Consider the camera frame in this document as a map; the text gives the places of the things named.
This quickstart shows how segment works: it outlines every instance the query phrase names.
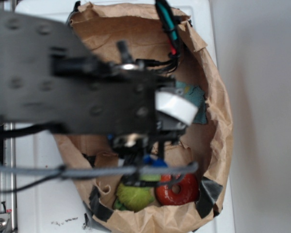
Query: red wire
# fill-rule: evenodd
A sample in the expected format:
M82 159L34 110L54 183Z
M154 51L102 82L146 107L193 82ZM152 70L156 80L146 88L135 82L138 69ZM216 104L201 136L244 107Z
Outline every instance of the red wire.
M170 39L168 39L168 43L169 43L169 45L170 45L171 54L172 54L172 55L175 55L175 54L177 53L177 50L176 50L176 48L172 45Z

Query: brown paper bag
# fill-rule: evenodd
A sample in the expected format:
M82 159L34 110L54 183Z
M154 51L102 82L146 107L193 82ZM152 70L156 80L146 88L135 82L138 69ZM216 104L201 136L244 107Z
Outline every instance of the brown paper bag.
M112 205L120 177L74 181L81 198L91 208L93 219L114 233L186 233L203 226L222 210L233 142L230 104L207 44L191 27L187 15L173 11L181 16L179 34L186 45L174 74L179 81L198 85L205 92L208 123L193 124L179 145L166 146L165 160L170 166L198 161L200 198L182 206L160 206L156 201L137 213L118 211L112 210ZM120 61L115 44L122 39L128 42L134 58L169 59L167 36L153 5L87 3L71 17L70 25L87 47L105 61ZM91 167L82 153L96 156L95 167L117 166L117 155L103 136L56 135L55 139L69 167Z

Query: teal fabric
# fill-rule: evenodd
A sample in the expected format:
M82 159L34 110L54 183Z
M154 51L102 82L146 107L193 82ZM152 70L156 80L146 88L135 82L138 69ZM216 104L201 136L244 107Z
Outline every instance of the teal fabric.
M183 88L184 98L198 107L198 112L193 123L207 124L205 92L199 87L184 82L177 81L177 88Z

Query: green wire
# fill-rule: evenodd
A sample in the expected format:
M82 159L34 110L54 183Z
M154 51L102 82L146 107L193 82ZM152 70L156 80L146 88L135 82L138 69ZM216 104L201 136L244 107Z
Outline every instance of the green wire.
M164 17L165 17L165 19L166 19L166 21L167 21L167 24L168 24L168 26L169 26L169 28L171 29L171 28L174 28L175 26L174 26L174 23L172 22L172 20L171 20L171 18L170 18L170 16L169 16L169 14L168 14L168 11L166 10L166 8L160 3L160 2L158 2L157 3L157 5L159 6L159 8L161 9L161 11L162 11L162 13L163 13L163 15L164 15ZM173 40L177 40L177 34L176 34L176 32L175 31L173 31L172 33L171 33L171 36L172 36L172 39Z

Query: red donut toy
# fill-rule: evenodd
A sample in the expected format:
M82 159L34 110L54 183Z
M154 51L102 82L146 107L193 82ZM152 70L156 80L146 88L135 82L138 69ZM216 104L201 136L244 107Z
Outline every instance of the red donut toy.
M162 175L161 182L170 180L171 175ZM171 189L167 185L156 187L155 195L162 205L184 205L196 201L199 196L197 179L194 174L186 174L182 181Z

